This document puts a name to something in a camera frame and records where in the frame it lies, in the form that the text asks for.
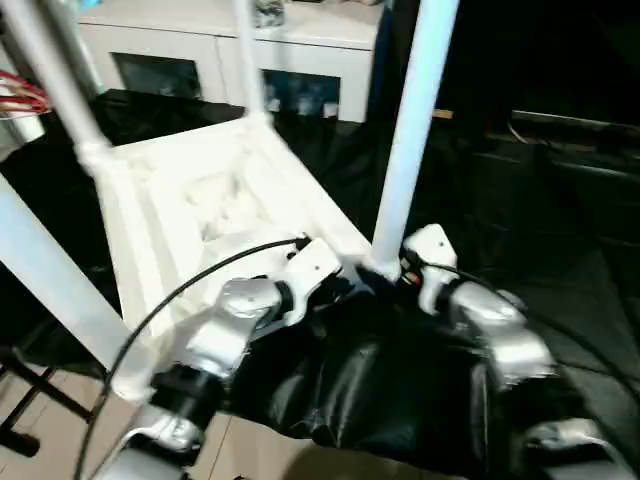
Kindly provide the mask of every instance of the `black chair leg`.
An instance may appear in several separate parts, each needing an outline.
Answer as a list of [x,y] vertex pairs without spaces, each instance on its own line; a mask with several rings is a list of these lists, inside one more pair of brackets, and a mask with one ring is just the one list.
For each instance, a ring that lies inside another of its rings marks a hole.
[[4,427],[0,427],[0,445],[25,457],[33,457],[40,450],[40,441],[37,438]]
[[23,380],[27,381],[38,391],[44,393],[52,400],[58,402],[60,405],[70,410],[71,412],[78,415],[84,421],[89,421],[91,419],[91,412],[76,402],[73,398],[69,397],[63,391],[57,389],[53,385],[51,385],[46,379],[42,378],[40,375],[35,373],[29,367],[24,365],[20,360],[18,360],[13,355],[7,355],[0,359],[2,364],[11,370],[13,373],[18,375]]

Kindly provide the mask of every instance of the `cabinet door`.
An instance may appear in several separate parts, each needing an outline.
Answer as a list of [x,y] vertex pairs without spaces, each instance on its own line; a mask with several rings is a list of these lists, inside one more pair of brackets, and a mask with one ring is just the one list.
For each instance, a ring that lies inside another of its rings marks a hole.
[[226,102],[213,36],[91,24],[80,33],[105,89]]
[[[242,57],[238,42],[228,37],[219,37],[217,40],[228,102],[244,105]],[[254,49],[258,68],[265,71],[267,80],[273,78],[274,74],[279,76],[278,72],[298,74],[292,79],[291,91],[287,93],[295,95],[303,91],[308,97],[324,97],[327,102],[333,102],[334,99],[330,97],[335,94],[340,120],[365,120],[372,52],[263,40],[255,41]],[[268,105],[269,97],[279,88],[279,85],[268,87]],[[292,101],[295,103],[295,100],[287,99],[288,103]],[[309,101],[314,102],[314,99],[307,98],[300,108],[306,109]]]

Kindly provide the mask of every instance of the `black cloth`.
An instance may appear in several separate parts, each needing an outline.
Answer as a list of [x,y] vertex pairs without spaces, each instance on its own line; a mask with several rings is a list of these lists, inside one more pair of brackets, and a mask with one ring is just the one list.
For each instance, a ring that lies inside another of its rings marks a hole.
[[[241,114],[226,105],[116,91],[92,109],[115,144]],[[92,181],[60,126],[50,121],[49,133],[12,154],[0,173],[117,306]],[[275,125],[370,238],[393,125],[290,116],[277,116]],[[579,330],[637,383],[639,178],[634,163],[623,158],[506,142],[469,146],[435,124],[408,231],[441,223],[461,267]],[[3,341],[10,343],[47,315],[10,274],[0,282],[7,292]],[[570,339],[534,326],[555,356],[571,365],[567,371],[589,408],[637,461],[639,412],[628,394]],[[69,335],[58,337],[31,358],[90,373],[95,361]],[[477,361],[426,315],[358,297],[254,345],[228,408],[322,445],[473,476],[480,467],[469,392],[484,381],[471,373]]]

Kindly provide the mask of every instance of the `white cabinet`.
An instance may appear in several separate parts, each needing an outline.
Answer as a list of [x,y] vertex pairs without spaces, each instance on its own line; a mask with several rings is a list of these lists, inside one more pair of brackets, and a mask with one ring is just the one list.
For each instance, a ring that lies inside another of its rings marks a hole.
[[143,60],[136,65],[136,57],[148,57],[150,68],[155,64],[161,69],[161,63],[172,60],[180,62],[173,64],[174,70],[188,72],[192,68],[198,83],[195,89],[203,100],[221,103],[227,100],[217,60],[216,37],[86,24],[80,25],[80,34],[89,48],[105,89],[139,90],[131,85],[135,81],[134,75],[133,78],[127,78],[127,72],[131,71],[133,74],[134,68],[145,68]]
[[[107,0],[81,17],[80,31],[105,88],[176,94],[195,82],[203,100],[243,105],[232,1]],[[297,74],[291,84],[335,103],[325,114],[362,122],[381,14],[381,5],[358,2],[288,2],[283,26],[255,30],[258,67],[269,78]],[[182,77],[166,80],[167,72]],[[145,85],[135,85],[136,76]]]
[[[244,105],[242,66],[237,49],[235,38],[218,39],[227,101],[232,105]],[[338,118],[364,121],[371,75],[370,52],[262,40],[255,42],[255,51],[258,68],[263,70],[336,78]]]

